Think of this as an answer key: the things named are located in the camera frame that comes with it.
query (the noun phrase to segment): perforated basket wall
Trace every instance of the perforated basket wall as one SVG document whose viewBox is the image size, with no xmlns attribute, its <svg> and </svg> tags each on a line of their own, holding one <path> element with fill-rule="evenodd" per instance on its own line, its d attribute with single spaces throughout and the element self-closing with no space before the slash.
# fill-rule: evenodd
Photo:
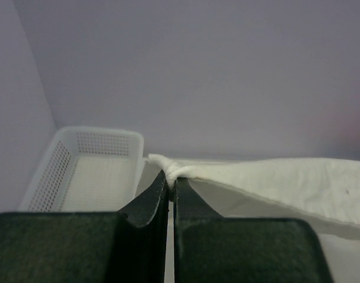
<svg viewBox="0 0 360 283">
<path fill-rule="evenodd" d="M 63 128 L 53 138 L 19 209 L 55 212 L 64 207 L 80 208 L 79 211 L 117 208 L 135 195 L 143 168 L 142 156 L 143 138 L 138 133 L 92 127 Z M 83 175 L 76 171 L 78 162 Z M 97 162 L 97 168 L 85 171 L 84 166 L 89 162 Z M 72 198 L 70 204 L 66 202 L 68 197 Z"/>
</svg>

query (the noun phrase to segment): basket hole pattern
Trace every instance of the basket hole pattern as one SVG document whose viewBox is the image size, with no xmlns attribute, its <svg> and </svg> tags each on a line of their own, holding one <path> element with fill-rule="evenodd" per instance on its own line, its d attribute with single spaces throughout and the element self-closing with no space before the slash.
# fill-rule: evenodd
<svg viewBox="0 0 360 283">
<path fill-rule="evenodd" d="M 129 156 L 130 137 L 115 134 L 76 133 L 80 153 Z"/>
<path fill-rule="evenodd" d="M 60 210 L 59 210 L 59 211 L 62 211 L 62 210 L 63 210 L 63 205 L 64 205 L 64 202 L 65 202 L 65 200 L 66 200 L 67 192 L 68 192 L 68 189 L 70 188 L 70 184 L 71 184 L 72 178 L 74 177 L 74 173 L 75 173 L 77 164 L 78 164 L 78 161 L 76 161 L 75 166 L 74 166 L 74 170 L 72 170 L 70 179 L 69 179 L 68 184 L 67 184 L 66 192 L 65 192 L 65 194 L 64 194 L 64 196 L 63 196 L 63 200 L 62 200 L 62 202 L 61 202 L 61 206 L 60 206 Z"/>
<path fill-rule="evenodd" d="M 59 141 L 29 204 L 29 211 L 51 211 L 70 160 L 70 152 Z"/>
</svg>

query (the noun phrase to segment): white cloth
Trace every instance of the white cloth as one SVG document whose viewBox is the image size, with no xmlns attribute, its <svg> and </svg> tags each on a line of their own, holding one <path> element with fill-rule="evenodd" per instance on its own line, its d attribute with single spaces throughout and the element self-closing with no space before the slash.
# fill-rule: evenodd
<svg viewBox="0 0 360 283">
<path fill-rule="evenodd" d="M 296 217 L 318 233 L 336 282 L 360 283 L 360 162 L 271 159 L 190 164 L 151 154 L 173 187 L 178 177 L 223 216 Z"/>
</svg>

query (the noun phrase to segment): plastic basket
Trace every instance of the plastic basket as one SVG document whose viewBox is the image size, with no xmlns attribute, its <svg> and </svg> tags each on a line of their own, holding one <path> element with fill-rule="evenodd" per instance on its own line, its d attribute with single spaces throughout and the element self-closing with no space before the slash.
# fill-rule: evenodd
<svg viewBox="0 0 360 283">
<path fill-rule="evenodd" d="M 131 201 L 143 169 L 135 132 L 65 127 L 53 138 L 20 211 L 115 211 Z"/>
</svg>

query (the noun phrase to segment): lavender wall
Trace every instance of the lavender wall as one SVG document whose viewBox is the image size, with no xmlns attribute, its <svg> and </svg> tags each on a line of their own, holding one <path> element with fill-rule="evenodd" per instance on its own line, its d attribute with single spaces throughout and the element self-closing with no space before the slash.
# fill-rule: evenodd
<svg viewBox="0 0 360 283">
<path fill-rule="evenodd" d="M 360 159 L 360 0 L 15 0 L 59 126 L 173 156 Z"/>
<path fill-rule="evenodd" d="M 0 212 L 18 207 L 54 131 L 13 2 L 0 0 Z"/>
</svg>

